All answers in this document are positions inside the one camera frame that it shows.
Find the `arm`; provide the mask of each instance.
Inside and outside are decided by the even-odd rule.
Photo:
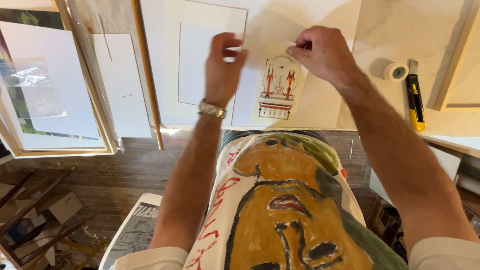
[[[307,41],[312,50],[300,48]],[[402,218],[407,252],[435,236],[480,242],[455,185],[423,140],[359,70],[340,30],[315,26],[303,31],[296,43],[288,54],[330,82],[348,104],[370,163]]]
[[[247,51],[238,47],[241,41],[233,33],[213,38],[210,56],[206,61],[207,103],[225,108],[237,90],[240,71]],[[236,57],[227,63],[224,57]],[[208,205],[214,177],[221,119],[202,115],[193,136],[173,170],[158,211],[155,233],[149,249],[175,246],[190,252]]]

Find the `hand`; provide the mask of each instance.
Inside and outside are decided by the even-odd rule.
[[[303,49],[309,41],[312,50]],[[295,43],[297,46],[289,47],[287,53],[335,88],[346,88],[365,78],[339,29],[314,26],[304,30]]]
[[[239,84],[240,71],[248,56],[247,50],[240,52],[228,48],[239,47],[241,40],[233,33],[222,33],[213,37],[210,56],[206,61],[206,103],[225,108]],[[224,57],[236,57],[229,63]]]

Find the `wooden floor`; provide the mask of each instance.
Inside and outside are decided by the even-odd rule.
[[[375,194],[366,188],[365,167],[369,165],[357,132],[324,131],[326,139],[337,150],[348,172],[348,183],[366,219]],[[28,172],[56,180],[59,171],[71,166],[77,169],[65,179],[56,192],[72,190],[85,205],[68,224],[96,215],[72,238],[85,245],[96,245],[104,237],[111,239],[143,193],[163,194],[165,183],[182,154],[191,132],[163,133],[164,151],[158,150],[155,138],[125,138],[125,153],[114,156],[44,158],[12,160],[6,166],[11,172]],[[93,266],[99,262],[99,253]]]

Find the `tape roll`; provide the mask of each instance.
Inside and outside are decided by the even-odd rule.
[[[384,80],[392,82],[401,82],[408,75],[408,66],[392,63],[384,69]]]

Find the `wristwatch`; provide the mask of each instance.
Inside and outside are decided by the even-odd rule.
[[[224,119],[225,115],[227,114],[226,110],[224,110],[223,108],[217,107],[215,105],[206,103],[205,99],[202,99],[202,101],[200,101],[197,112],[198,114],[204,113],[204,114],[212,115],[215,117],[219,117],[221,119]]]

